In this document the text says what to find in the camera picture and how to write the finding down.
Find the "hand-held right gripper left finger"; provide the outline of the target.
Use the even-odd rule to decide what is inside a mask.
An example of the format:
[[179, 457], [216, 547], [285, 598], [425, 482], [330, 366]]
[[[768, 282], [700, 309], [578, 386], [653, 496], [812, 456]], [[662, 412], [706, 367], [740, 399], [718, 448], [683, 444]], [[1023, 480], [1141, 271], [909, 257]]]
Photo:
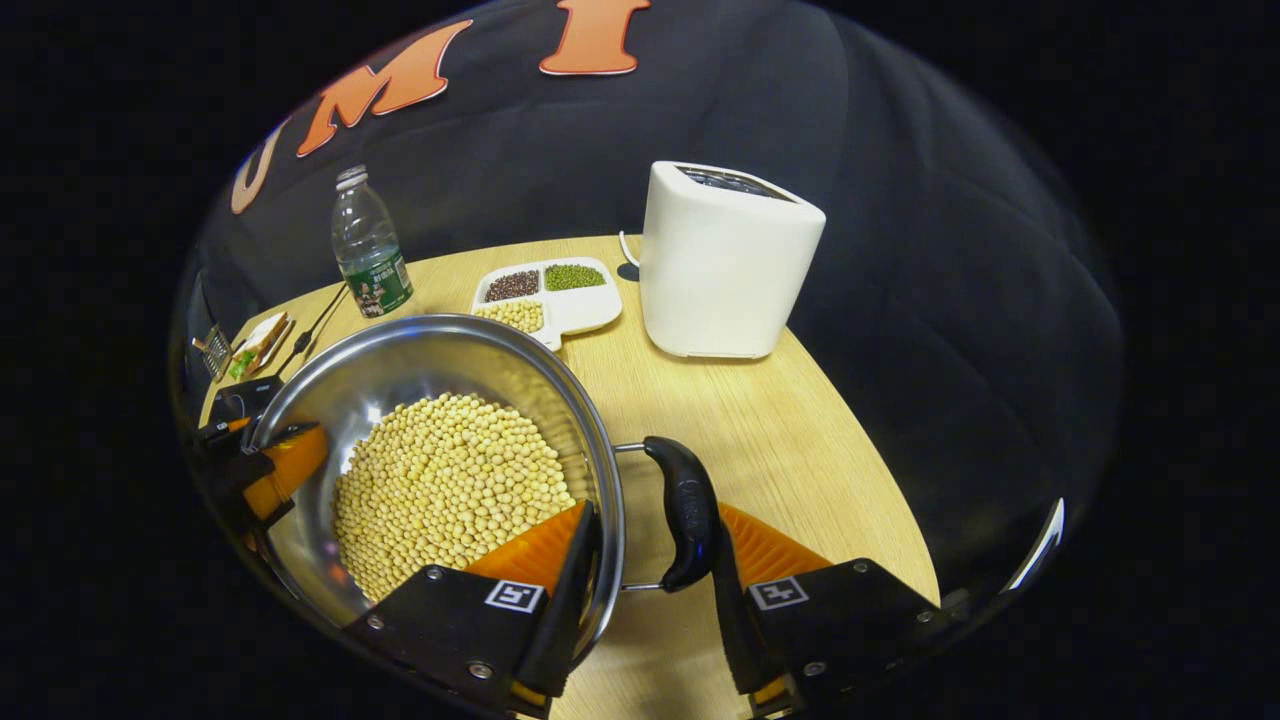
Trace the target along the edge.
[[484, 717], [544, 719], [573, 665], [599, 542], [582, 501], [465, 570], [416, 571], [344, 637]]

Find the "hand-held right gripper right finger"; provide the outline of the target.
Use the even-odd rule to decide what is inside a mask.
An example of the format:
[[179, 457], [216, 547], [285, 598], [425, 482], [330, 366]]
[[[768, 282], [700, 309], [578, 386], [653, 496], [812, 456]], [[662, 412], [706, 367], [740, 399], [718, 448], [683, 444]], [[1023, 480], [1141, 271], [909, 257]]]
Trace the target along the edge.
[[754, 719], [831, 719], [948, 637], [948, 610], [876, 561], [832, 562], [728, 503], [719, 518], [719, 633]]

